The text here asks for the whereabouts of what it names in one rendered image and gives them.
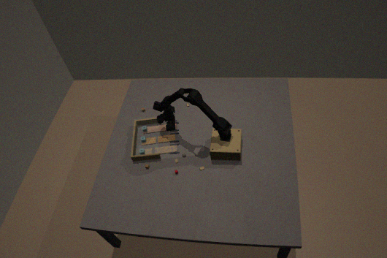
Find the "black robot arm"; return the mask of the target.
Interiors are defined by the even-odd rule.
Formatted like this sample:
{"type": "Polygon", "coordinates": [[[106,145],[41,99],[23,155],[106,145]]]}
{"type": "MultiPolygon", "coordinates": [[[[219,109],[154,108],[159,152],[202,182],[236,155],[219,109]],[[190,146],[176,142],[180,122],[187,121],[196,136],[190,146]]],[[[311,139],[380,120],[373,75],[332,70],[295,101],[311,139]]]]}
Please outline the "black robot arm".
{"type": "Polygon", "coordinates": [[[218,131],[221,141],[230,142],[231,140],[231,128],[232,125],[223,117],[219,117],[204,101],[202,95],[196,89],[192,88],[180,88],[171,96],[165,96],[162,102],[154,102],[153,109],[157,111],[164,111],[163,114],[157,116],[157,122],[162,124],[163,121],[167,121],[165,115],[171,115],[174,107],[171,106],[175,100],[182,98],[185,102],[190,102],[192,105],[197,106],[212,122],[213,127],[218,131]],[[183,94],[188,94],[187,97],[183,94]]]}

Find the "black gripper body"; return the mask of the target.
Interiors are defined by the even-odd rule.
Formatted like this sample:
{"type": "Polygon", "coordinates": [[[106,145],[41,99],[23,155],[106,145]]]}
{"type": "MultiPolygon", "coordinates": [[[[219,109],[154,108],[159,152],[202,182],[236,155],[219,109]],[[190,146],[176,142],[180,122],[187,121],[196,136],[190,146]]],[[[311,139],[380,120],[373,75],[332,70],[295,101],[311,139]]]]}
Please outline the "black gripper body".
{"type": "MultiPolygon", "coordinates": [[[[173,113],[175,113],[175,109],[173,110],[173,113]]],[[[168,124],[166,125],[167,131],[175,130],[175,124],[174,124],[175,115],[173,113],[171,115],[165,115],[165,118],[168,121],[168,124]]]]}

